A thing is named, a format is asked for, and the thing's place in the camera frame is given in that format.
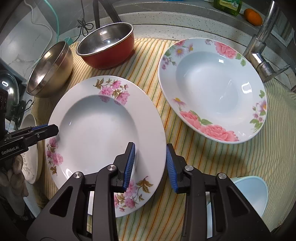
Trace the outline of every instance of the bottle label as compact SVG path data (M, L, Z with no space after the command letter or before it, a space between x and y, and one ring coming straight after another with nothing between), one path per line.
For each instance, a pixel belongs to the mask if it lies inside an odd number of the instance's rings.
M220 0L219 3L224 7L227 7L236 11L239 8L239 1L240 0Z

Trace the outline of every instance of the orange fruit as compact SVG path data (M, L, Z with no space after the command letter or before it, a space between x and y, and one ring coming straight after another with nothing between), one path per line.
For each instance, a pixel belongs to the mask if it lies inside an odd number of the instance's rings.
M263 20L262 20L262 17L260 16L260 14L250 8L247 8L244 11L244 17L246 18L246 20L249 23L251 23L255 26L260 26L263 23Z

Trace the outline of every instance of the plate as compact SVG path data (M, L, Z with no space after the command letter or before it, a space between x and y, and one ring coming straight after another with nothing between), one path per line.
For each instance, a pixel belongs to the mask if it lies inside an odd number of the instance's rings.
M129 187L115 194L115 215L143 206L155 192L165 167L166 139L161 118L150 98L132 82L116 76L97 76L71 88L55 107L50 124L59 127L46 139L46 160L60 188L76 171L98 172L136 145ZM93 192L89 214L92 214Z
M268 188L265 181L257 176L233 177L231 181L245 196L260 217L263 216L267 201ZM207 204L207 238L213 236L212 206Z
M245 142L265 122L267 98L259 75L221 42L192 38L175 43L162 56L158 77L176 114L211 140Z
M32 114L28 114L23 119L20 129L34 126L36 126L36 120ZM30 146L28 151L21 154L23 159L22 173L26 181L30 184L34 184L40 177L44 150L43 145L43 141L39 141L37 144Z

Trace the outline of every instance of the striped tablecloth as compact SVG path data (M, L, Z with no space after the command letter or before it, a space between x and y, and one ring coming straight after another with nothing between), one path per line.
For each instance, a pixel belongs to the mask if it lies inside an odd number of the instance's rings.
M188 164L207 174L224 172L229 177L257 175L266 181L269 200L263 220L272 230L285 219L296 199L296 94L287 91L276 80L271 80L265 84L268 116L257 136L236 145L206 139L181 121L161 92L157 65L161 55L174 43L170 40L136 39L132 58L109 70L97 70L86 65L76 55L78 43L75 43L71 46L74 67L69 82L55 97L35 98L32 114L38 123L47 123L59 99L71 87L87 78L115 75L128 79L151 98L163 121L167 142L173 144L177 155L182 155ZM39 185L49 199L57 191L45 162ZM172 191L165 170L152 198L137 211L117 218L119 239L179 240L184 205L185 196Z

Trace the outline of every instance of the dish soap bottle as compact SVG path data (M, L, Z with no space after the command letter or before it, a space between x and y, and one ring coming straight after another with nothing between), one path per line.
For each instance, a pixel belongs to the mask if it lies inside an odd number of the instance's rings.
M214 0L214 8L233 16L239 14L242 7L242 0Z

